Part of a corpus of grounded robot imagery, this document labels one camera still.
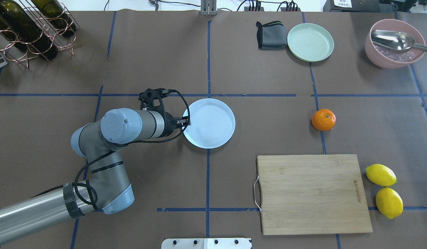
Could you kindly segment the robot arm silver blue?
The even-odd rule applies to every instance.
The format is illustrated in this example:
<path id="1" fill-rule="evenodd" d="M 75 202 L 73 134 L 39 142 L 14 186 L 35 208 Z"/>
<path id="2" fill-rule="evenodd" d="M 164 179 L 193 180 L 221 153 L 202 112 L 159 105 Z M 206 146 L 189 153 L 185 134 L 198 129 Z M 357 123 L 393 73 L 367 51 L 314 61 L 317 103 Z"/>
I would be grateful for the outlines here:
<path id="1" fill-rule="evenodd" d="M 0 93 L 0 209 L 18 196 L 32 194 L 52 185 L 73 182 L 86 163 L 65 152 L 65 132 L 79 121 L 89 120 L 96 100 L 100 109 L 104 93 Z M 200 203 L 204 197 L 203 176 L 182 140 L 169 144 L 136 144 L 128 149 L 128 174 L 141 199 L 117 222 L 133 228 L 129 219 L 144 219 L 141 232 L 152 237 L 188 235 L 189 227 L 171 220 L 156 219 L 152 208 L 181 208 Z"/>

